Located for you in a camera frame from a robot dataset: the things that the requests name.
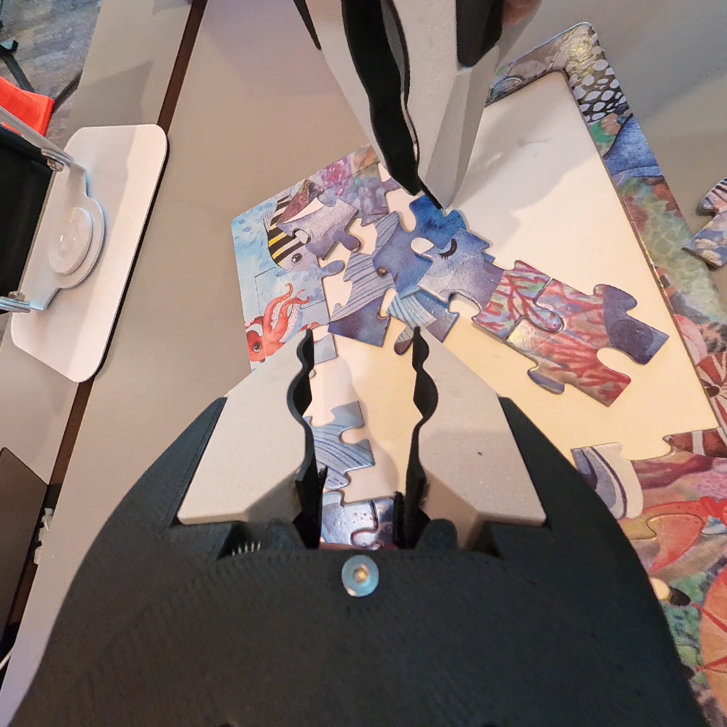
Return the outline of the metal stand bracket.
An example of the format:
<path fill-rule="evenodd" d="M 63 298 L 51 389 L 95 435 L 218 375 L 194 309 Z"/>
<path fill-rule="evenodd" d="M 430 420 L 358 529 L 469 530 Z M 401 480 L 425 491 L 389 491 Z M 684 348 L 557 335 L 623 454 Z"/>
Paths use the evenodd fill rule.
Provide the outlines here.
<path fill-rule="evenodd" d="M 105 238 L 104 214 L 87 195 L 86 169 L 68 152 L 4 108 L 1 119 L 38 147 L 54 172 L 20 289 L 1 298 L 3 311 L 41 311 L 60 289 L 79 285 L 95 267 Z"/>

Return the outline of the ocean print puzzle board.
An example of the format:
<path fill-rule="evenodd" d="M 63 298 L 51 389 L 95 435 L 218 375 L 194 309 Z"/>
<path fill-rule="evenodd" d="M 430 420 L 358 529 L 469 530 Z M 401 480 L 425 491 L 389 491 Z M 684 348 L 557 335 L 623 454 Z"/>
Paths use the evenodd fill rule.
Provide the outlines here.
<path fill-rule="evenodd" d="M 459 211 L 497 266 L 522 260 L 591 293 L 607 284 L 637 300 L 631 316 L 668 334 L 646 365 L 619 350 L 598 358 L 630 377 L 610 406 L 529 376 L 531 360 L 473 323 L 478 307 L 456 295 L 459 317 L 443 341 L 500 395 L 512 398 L 575 463 L 573 450 L 617 444 L 629 460 L 668 455 L 670 435 L 718 430 L 725 439 L 725 307 L 691 238 L 604 48 L 590 24 L 562 32 L 501 68 L 477 134 Z M 405 422 L 385 418 L 396 385 L 413 383 L 394 350 L 405 324 L 391 318 L 382 347 L 336 336 L 338 356 L 316 361 L 314 407 L 333 465 L 329 512 L 346 541 L 383 543 L 383 504 L 404 488 Z M 350 484 L 367 494 L 353 494 Z M 688 684 L 710 725 L 725 725 L 722 694 Z"/>

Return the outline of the white stand base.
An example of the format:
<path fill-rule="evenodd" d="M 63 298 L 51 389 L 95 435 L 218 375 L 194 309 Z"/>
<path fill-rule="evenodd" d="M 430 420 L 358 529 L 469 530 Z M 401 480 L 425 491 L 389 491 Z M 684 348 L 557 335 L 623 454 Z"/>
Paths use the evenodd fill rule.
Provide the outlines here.
<path fill-rule="evenodd" d="M 15 313 L 16 346 L 74 382 L 100 367 L 167 160 L 165 132 L 154 124 L 90 126 L 65 149 L 86 169 L 87 195 L 103 210 L 105 238 L 91 273 L 60 289 L 45 310 Z"/>

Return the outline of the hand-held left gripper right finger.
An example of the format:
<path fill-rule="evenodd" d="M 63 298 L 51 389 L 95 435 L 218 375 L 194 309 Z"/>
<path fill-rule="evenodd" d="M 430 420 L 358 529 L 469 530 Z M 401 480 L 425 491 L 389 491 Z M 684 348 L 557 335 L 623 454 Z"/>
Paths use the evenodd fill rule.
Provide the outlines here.
<path fill-rule="evenodd" d="M 454 524 L 470 550 L 487 521 L 540 526 L 546 516 L 495 391 L 427 330 L 415 329 L 413 429 L 396 545 L 413 548 L 426 519 Z"/>

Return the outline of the pile of loose puzzle pieces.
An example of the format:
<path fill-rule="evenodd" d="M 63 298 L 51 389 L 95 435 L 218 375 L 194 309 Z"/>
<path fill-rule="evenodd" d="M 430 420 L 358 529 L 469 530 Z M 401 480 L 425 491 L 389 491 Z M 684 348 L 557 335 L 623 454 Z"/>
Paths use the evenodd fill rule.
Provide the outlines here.
<path fill-rule="evenodd" d="M 726 265 L 726 182 L 722 178 L 697 205 L 697 214 L 713 219 L 684 247 L 715 269 Z"/>

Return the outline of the group of assembled puzzle pieces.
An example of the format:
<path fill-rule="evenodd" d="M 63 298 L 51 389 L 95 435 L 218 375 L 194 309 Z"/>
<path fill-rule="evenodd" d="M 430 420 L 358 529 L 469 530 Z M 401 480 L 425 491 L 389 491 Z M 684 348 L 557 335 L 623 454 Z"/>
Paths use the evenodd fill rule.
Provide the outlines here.
<path fill-rule="evenodd" d="M 245 323 L 253 370 L 306 329 L 327 330 L 314 345 L 317 361 L 337 358 L 335 337 L 347 337 L 329 333 L 328 326 L 335 305 L 346 304 L 353 287 L 343 279 L 350 255 L 359 252 L 373 260 L 374 223 L 385 215 L 398 213 L 401 227 L 413 231 L 417 208 L 438 209 L 424 194 L 410 198 L 408 209 L 415 225 L 405 228 L 400 212 L 390 210 L 387 199 L 400 186 L 391 177 L 382 179 L 380 172 L 372 147 L 362 147 L 233 222 L 243 309 L 253 314 Z M 307 248 L 307 233 L 288 234 L 278 226 L 323 204 L 333 206 L 337 198 L 359 211 L 348 226 L 361 241 L 357 251 L 336 243 L 325 258 L 317 258 Z M 457 221 L 460 229 L 475 234 L 459 211 L 441 212 L 447 223 Z M 425 258 L 423 253 L 433 247 L 427 239 L 412 241 L 418 257 Z M 560 331 L 562 318 L 537 304 L 552 279 L 557 280 L 517 260 L 504 269 L 484 309 L 470 300 L 478 307 L 473 323 L 506 345 L 523 319 L 545 332 Z M 444 303 L 421 288 L 405 297 L 399 296 L 395 284 L 389 288 L 379 316 L 405 324 L 394 343 L 395 352 L 402 356 L 409 349 L 416 327 L 443 342 L 459 317 L 449 309 L 456 295 Z M 537 367 L 530 360 L 532 368 Z M 715 429 L 670 435 L 667 441 L 668 455 L 643 460 L 624 458 L 615 443 L 572 452 L 577 469 L 621 522 L 658 586 L 677 651 L 692 668 L 692 679 L 708 683 L 713 694 L 722 694 L 718 701 L 725 704 L 725 564 L 719 566 L 725 563 L 725 469 L 720 470 L 725 465 L 725 439 Z"/>

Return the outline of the red coral navy puzzle piece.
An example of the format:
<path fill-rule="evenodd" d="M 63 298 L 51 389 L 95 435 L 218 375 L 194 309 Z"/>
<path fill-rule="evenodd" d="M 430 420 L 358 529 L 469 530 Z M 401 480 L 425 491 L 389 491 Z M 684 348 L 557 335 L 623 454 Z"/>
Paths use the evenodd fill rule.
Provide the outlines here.
<path fill-rule="evenodd" d="M 668 340 L 666 333 L 632 318 L 628 311 L 637 301 L 610 285 L 599 284 L 592 295 L 586 295 L 552 279 L 537 304 L 558 314 L 562 329 L 545 332 L 523 319 L 506 343 L 537 363 L 529 376 L 553 393 L 562 393 L 569 384 L 610 406 L 628 386 L 630 377 L 603 365 L 598 351 L 615 348 L 647 364 Z"/>

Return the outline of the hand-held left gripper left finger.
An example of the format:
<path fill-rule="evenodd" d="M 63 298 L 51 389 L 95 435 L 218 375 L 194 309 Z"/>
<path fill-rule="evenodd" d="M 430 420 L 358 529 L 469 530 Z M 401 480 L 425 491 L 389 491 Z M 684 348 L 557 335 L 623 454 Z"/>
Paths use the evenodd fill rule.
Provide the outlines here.
<path fill-rule="evenodd" d="M 319 546 L 323 479 L 303 419 L 313 366 L 306 330 L 232 388 L 178 511 L 181 523 L 281 519 L 296 525 L 307 548 Z"/>

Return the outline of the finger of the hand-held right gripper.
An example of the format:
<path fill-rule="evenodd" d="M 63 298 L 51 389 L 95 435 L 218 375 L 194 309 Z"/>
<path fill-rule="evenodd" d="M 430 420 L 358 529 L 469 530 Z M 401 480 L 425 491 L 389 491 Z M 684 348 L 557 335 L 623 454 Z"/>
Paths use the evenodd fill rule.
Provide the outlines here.
<path fill-rule="evenodd" d="M 409 61 L 395 6 L 305 4 L 323 56 L 381 162 L 407 191 L 421 191 L 417 136 L 406 109 Z"/>
<path fill-rule="evenodd" d="M 451 205 L 465 175 L 499 42 L 466 67 L 457 59 L 452 27 L 435 27 L 418 12 L 401 18 L 409 61 L 406 109 L 417 136 L 421 191 L 440 207 Z"/>

